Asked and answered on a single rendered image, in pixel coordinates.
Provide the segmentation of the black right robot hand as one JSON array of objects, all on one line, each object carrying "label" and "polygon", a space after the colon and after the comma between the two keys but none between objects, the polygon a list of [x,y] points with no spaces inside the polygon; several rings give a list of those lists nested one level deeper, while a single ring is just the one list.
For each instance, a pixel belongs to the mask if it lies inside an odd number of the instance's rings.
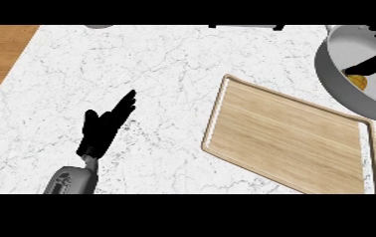
[{"label": "black right robot hand", "polygon": [[373,74],[376,74],[376,56],[364,60],[356,66],[344,69],[342,73],[347,76],[350,75],[372,76]]}]

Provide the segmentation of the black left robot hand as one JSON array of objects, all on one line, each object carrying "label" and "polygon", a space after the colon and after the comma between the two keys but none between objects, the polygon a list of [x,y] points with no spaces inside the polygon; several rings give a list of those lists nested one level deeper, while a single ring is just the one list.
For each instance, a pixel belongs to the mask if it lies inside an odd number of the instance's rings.
[{"label": "black left robot hand", "polygon": [[118,130],[136,109],[136,91],[130,91],[114,109],[100,116],[95,110],[84,114],[83,139],[77,154],[100,159],[111,147]]}]

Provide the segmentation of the yellow squash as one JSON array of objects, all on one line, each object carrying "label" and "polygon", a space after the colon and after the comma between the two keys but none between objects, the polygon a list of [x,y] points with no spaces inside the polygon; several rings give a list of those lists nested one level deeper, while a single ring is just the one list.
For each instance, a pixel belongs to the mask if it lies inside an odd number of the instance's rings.
[{"label": "yellow squash", "polygon": [[348,75],[347,76],[348,81],[353,83],[353,85],[364,91],[367,88],[367,79],[364,76],[360,75]]}]

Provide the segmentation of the grey metal pot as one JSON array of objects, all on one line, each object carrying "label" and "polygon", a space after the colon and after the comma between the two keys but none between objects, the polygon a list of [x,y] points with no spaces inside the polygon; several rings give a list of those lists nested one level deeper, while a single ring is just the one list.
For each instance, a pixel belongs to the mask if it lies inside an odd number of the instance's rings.
[{"label": "grey metal pot", "polygon": [[376,31],[367,25],[326,26],[326,30],[314,57],[320,83],[345,108],[376,120],[376,74],[364,76],[367,88],[361,91],[342,73],[344,69],[376,56]]}]

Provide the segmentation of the pale wooden tray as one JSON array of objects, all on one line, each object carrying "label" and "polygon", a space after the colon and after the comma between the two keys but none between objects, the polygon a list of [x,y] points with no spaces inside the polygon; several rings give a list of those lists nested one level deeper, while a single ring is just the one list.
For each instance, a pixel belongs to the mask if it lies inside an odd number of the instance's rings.
[{"label": "pale wooden tray", "polygon": [[201,149],[302,193],[366,191],[373,122],[224,75]]}]

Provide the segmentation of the pale appliance with black marks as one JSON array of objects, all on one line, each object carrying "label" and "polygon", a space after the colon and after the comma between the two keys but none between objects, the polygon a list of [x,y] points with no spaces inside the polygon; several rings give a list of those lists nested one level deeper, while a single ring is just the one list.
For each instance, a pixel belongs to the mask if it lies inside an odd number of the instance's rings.
[{"label": "pale appliance with black marks", "polygon": [[285,25],[208,25],[210,28],[218,27],[251,27],[251,28],[270,28],[273,31],[282,31]]}]

